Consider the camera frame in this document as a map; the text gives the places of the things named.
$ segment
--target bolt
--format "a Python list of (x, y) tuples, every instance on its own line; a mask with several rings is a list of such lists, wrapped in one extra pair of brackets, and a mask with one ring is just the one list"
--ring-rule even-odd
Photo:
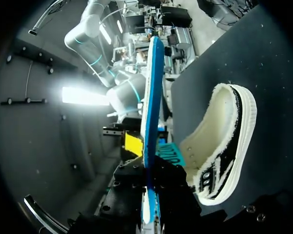
[(259, 214), (256, 220), (257, 222), (264, 222), (266, 220), (266, 216), (264, 214)]
[(117, 187), (117, 186), (119, 186), (121, 183), (120, 182), (118, 182), (118, 181), (114, 181), (114, 183), (113, 183), (113, 187)]
[(247, 213), (255, 213), (256, 212), (256, 208), (254, 206), (249, 206), (248, 208), (246, 208), (246, 212)]

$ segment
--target black and white shoe upper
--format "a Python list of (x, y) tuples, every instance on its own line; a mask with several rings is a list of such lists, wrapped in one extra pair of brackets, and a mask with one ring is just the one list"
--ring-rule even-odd
[(244, 87), (218, 84), (197, 129), (180, 145), (187, 181), (203, 205), (216, 205), (234, 191), (255, 127), (257, 108)]

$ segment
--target electronic equipment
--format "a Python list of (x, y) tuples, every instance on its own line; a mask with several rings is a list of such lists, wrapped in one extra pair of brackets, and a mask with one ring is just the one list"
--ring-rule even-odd
[(145, 33), (145, 17), (144, 16), (129, 16), (126, 17), (128, 30), (131, 34)]

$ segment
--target dark gray panel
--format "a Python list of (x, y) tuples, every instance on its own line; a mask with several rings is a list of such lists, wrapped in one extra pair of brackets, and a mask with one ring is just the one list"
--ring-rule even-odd
[[(243, 17), (174, 82), (177, 144), (198, 126), (221, 82), (248, 88), (258, 109), (237, 188), (221, 205), (203, 207), (204, 213), (225, 209), (232, 216), (260, 195), (293, 195), (293, 41), (263, 7)], [(293, 212), (292, 202), (284, 204)]]

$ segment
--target fluorescent light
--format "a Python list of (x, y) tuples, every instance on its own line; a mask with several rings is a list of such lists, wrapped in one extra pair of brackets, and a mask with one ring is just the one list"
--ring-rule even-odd
[(123, 14), (125, 14), (125, 12), (126, 12), (126, 7), (127, 7), (127, 4), (124, 3), (124, 6), (123, 6)]
[(100, 32), (103, 34), (103, 37), (105, 38), (105, 40), (107, 41), (108, 44), (112, 43), (112, 39), (109, 37), (107, 31), (105, 30), (103, 24), (100, 23), (100, 28), (99, 28)]
[(123, 28), (122, 28), (122, 25), (121, 25), (121, 23), (119, 22), (119, 20), (117, 21), (117, 26), (118, 26), (118, 28), (119, 28), (119, 31), (120, 31), (121, 33), (123, 33)]
[(109, 101), (104, 95), (95, 94), (87, 90), (72, 87), (62, 88), (62, 102), (81, 105), (109, 105)]

